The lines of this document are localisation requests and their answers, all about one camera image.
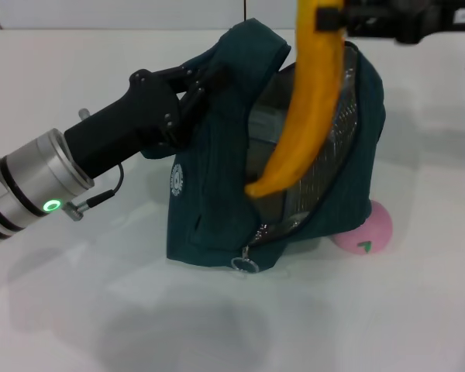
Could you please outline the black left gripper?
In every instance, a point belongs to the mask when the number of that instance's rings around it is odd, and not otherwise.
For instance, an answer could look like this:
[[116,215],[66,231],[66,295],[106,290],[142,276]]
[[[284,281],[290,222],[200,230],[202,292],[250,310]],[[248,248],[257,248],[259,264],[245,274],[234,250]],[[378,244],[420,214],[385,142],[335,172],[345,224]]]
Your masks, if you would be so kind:
[[[229,69],[181,65],[151,73],[139,70],[129,78],[128,91],[116,102],[64,132],[74,162],[96,178],[147,147],[165,141],[166,116],[175,146],[187,146],[205,117],[210,96],[229,85]],[[184,93],[178,99],[175,93]]]

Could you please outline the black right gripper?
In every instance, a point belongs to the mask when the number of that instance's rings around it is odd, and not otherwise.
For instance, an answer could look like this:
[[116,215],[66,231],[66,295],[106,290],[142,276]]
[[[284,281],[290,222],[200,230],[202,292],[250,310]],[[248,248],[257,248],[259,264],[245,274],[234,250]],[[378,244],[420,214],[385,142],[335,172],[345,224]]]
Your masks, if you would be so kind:
[[318,7],[315,29],[345,29],[350,37],[394,37],[399,43],[419,43],[435,33],[465,33],[465,1],[394,1],[394,10],[367,5]]

